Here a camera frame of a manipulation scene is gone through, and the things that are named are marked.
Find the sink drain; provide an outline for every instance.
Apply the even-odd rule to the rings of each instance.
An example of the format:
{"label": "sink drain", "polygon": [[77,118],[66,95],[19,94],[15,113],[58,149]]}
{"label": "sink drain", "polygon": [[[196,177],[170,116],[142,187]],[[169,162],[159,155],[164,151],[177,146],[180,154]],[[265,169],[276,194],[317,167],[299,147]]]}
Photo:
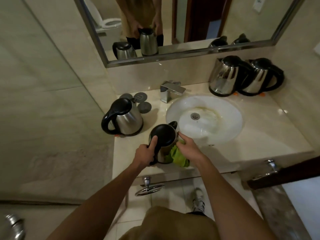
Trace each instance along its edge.
{"label": "sink drain", "polygon": [[200,115],[198,113],[192,113],[191,114],[191,119],[198,120],[198,119],[200,119]]}

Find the mirror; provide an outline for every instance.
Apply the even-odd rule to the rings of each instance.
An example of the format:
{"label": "mirror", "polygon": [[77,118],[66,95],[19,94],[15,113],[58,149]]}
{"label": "mirror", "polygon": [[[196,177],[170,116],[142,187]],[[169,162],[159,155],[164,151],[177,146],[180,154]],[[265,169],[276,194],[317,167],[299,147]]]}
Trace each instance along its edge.
{"label": "mirror", "polygon": [[155,61],[150,57],[168,60],[172,53],[181,55],[174,56],[178,58],[203,54],[204,49],[222,52],[274,45],[303,0],[75,2],[110,67]]}

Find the light switch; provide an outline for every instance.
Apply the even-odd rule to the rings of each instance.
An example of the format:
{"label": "light switch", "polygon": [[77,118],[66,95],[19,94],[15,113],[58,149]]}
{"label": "light switch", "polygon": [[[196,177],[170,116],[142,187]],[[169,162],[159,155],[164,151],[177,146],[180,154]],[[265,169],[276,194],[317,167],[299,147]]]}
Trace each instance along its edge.
{"label": "light switch", "polygon": [[314,51],[320,56],[320,43],[314,48]]}
{"label": "light switch", "polygon": [[261,9],[263,7],[263,4],[265,3],[266,0],[255,0],[253,4],[253,9],[257,11],[258,13],[261,12]]}

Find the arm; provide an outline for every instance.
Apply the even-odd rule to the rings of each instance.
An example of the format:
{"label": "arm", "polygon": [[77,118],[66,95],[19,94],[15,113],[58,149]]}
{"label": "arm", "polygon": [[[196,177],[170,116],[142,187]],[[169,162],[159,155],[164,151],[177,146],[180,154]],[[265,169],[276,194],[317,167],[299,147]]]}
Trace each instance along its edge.
{"label": "arm", "polygon": [[130,27],[131,27],[131,30],[133,32],[134,37],[136,39],[138,39],[140,36],[139,32],[138,32],[138,28],[143,28],[142,25],[135,19],[134,15],[129,10],[126,0],[115,0],[115,1],[118,3],[121,11],[126,16],[128,22],[130,24]]}
{"label": "arm", "polygon": [[152,27],[155,27],[155,34],[162,35],[162,18],[161,18],[161,2],[162,0],[152,0],[155,8],[155,16],[152,21]]}
{"label": "arm", "polygon": [[130,166],[75,209],[47,240],[103,239],[132,182],[153,160],[157,140],[154,136],[149,148],[140,145]]}
{"label": "arm", "polygon": [[221,176],[193,139],[180,132],[179,136],[186,144],[177,142],[178,148],[201,174],[221,239],[255,240],[257,236],[261,240],[277,239],[266,222]]}

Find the person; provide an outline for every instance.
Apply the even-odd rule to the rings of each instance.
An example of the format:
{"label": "person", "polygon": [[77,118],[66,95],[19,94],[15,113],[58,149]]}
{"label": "person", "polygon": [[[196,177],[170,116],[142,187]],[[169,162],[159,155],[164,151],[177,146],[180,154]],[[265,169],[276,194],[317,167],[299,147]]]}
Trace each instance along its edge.
{"label": "person", "polygon": [[[221,176],[193,139],[179,132],[185,145],[177,142],[181,153],[199,170],[208,193],[215,222],[205,216],[203,196],[197,191],[195,212],[182,214],[164,207],[151,207],[142,222],[120,239],[221,239],[275,240],[266,222]],[[75,209],[47,240],[103,239],[118,208],[138,174],[153,161],[157,137],[149,148],[140,145],[132,163],[114,180]]]}
{"label": "person", "polygon": [[154,28],[158,46],[163,46],[162,0],[116,0],[120,8],[123,35],[135,50],[140,49],[138,29]]}

